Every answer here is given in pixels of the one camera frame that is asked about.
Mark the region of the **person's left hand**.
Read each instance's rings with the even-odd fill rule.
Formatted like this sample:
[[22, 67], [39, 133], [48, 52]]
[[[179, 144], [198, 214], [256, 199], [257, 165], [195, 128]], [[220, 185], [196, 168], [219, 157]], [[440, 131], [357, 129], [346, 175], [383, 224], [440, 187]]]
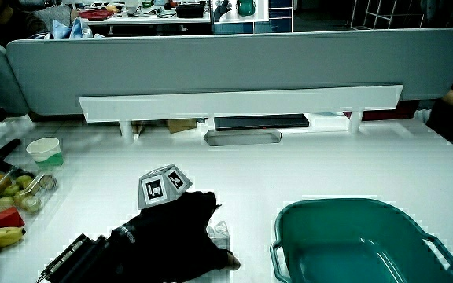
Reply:
[[189, 192], [191, 180], [174, 164], [138, 180], [139, 214], [109, 237], [126, 277], [185, 282], [212, 270], [238, 270], [239, 260], [209, 237], [220, 207], [213, 192]]

